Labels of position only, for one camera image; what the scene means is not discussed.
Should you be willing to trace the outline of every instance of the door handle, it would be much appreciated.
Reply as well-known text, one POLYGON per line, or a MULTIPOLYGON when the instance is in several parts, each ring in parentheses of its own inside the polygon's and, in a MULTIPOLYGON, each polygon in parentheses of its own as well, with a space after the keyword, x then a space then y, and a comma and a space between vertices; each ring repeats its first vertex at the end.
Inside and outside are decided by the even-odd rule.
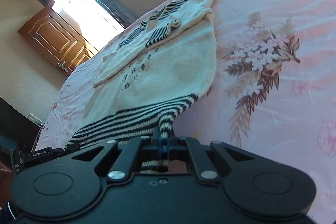
POLYGON ((59 70, 63 70, 64 72, 68 72, 68 69, 65 67, 65 62, 66 62, 66 60, 63 61, 63 64, 58 63, 57 66, 58 66, 59 70))

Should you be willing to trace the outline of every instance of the wooden door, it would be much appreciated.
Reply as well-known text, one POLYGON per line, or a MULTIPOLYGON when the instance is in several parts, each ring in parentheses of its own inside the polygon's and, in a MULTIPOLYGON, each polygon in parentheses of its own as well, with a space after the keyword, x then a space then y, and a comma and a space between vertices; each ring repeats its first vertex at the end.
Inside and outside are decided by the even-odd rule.
POLYGON ((98 52, 48 6, 33 16, 18 33, 66 75, 98 52))

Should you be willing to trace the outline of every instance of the door panel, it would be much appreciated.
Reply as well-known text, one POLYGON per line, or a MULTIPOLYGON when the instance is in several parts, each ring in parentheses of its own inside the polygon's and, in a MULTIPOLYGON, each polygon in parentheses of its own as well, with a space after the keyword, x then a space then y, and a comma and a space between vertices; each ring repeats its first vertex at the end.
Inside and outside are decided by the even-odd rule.
POLYGON ((61 71, 67 75, 98 52, 50 7, 38 12, 18 33, 58 68, 66 60, 68 72, 61 71))

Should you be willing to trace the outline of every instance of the pink bed sheet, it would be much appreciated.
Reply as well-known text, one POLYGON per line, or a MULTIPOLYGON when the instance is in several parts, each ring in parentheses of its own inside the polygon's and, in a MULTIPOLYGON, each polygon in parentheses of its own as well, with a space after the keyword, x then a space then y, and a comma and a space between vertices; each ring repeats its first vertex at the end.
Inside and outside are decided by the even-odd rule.
MULTIPOLYGON (((175 133, 203 144, 221 140, 305 171, 317 185, 309 215, 317 223, 333 223, 336 0, 215 0, 212 9, 216 77, 208 94, 177 117, 175 133), (261 57, 256 47, 269 55, 261 57)), ((82 120, 103 56, 147 17, 70 75, 36 149, 66 145, 82 120)))

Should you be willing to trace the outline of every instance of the bed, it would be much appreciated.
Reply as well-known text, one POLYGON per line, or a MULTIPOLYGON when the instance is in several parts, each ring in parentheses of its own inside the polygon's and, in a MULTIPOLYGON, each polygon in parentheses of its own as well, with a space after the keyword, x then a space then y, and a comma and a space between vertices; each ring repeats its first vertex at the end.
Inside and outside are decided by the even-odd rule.
MULTIPOLYGON (((317 223, 333 223, 336 0, 214 0, 211 8, 217 41, 215 79, 206 95, 176 118, 175 134, 202 144, 221 140, 303 170, 317 186, 309 215, 317 223), (259 60, 258 48, 270 54, 262 62, 249 63, 259 60)), ((103 57, 149 15, 69 76, 36 149, 68 143, 94 92, 103 57)))

